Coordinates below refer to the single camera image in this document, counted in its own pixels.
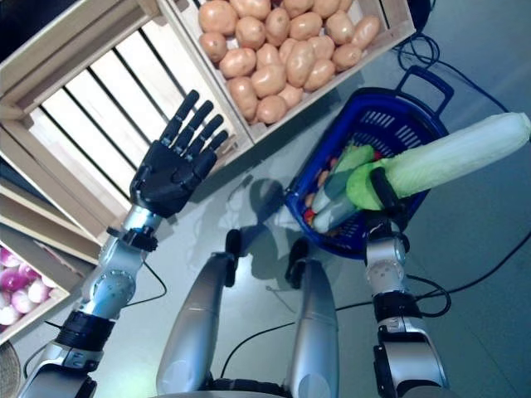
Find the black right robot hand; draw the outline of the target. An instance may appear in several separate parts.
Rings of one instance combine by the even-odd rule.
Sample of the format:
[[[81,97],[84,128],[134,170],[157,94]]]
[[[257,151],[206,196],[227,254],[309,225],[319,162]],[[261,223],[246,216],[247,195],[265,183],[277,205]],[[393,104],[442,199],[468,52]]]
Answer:
[[[368,241],[395,238],[408,252],[410,242],[404,233],[409,222],[406,205],[393,190],[383,167],[374,168],[369,176],[383,209],[369,212],[367,215]]]

